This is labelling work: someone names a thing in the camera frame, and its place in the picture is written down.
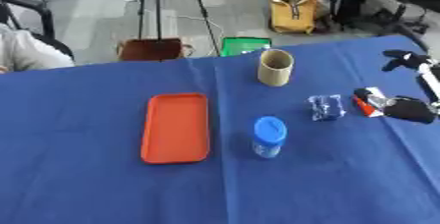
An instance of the blue lid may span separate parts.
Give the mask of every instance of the blue lid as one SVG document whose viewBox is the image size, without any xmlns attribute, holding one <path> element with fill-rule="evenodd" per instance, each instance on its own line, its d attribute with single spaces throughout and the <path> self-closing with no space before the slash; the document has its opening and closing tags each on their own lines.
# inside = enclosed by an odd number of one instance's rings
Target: blue lid
<svg viewBox="0 0 440 224">
<path fill-rule="evenodd" d="M 287 135 L 283 121 L 276 117 L 259 118 L 253 127 L 256 141 L 263 145 L 281 145 Z"/>
</svg>

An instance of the green container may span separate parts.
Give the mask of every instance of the green container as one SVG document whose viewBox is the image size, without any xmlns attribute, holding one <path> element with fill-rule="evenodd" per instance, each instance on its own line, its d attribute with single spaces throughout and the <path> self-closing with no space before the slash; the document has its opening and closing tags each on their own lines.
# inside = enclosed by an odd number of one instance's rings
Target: green container
<svg viewBox="0 0 440 224">
<path fill-rule="evenodd" d="M 221 56 L 226 57 L 241 55 L 245 52 L 251 52 L 270 46 L 272 46 L 272 40 L 270 38 L 225 37 L 223 38 L 223 48 Z"/>
</svg>

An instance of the black bag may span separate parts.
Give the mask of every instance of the black bag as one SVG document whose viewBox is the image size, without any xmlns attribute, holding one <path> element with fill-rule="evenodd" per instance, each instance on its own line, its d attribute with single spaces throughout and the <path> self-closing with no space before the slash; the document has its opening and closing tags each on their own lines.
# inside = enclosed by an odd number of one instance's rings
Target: black bag
<svg viewBox="0 0 440 224">
<path fill-rule="evenodd" d="M 360 16 L 360 7 L 365 0 L 331 0 L 333 21 L 349 26 L 354 18 Z"/>
</svg>

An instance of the yellow bag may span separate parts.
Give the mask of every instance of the yellow bag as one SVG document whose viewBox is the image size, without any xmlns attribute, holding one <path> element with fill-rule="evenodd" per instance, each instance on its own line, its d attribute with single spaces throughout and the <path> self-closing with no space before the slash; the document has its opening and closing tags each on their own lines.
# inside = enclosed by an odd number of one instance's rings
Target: yellow bag
<svg viewBox="0 0 440 224">
<path fill-rule="evenodd" d="M 294 12 L 294 8 L 287 2 L 272 1 L 272 28 L 277 32 L 311 33 L 314 29 L 317 2 L 317 0 L 302 0 L 296 5 Z"/>
</svg>

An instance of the orange tray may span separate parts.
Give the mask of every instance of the orange tray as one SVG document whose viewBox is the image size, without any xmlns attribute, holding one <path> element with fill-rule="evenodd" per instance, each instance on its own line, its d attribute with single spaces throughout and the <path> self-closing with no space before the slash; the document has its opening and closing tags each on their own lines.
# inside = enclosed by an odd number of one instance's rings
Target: orange tray
<svg viewBox="0 0 440 224">
<path fill-rule="evenodd" d="M 209 152 L 207 98 L 161 94 L 148 102 L 141 157 L 151 164 L 196 162 Z"/>
</svg>

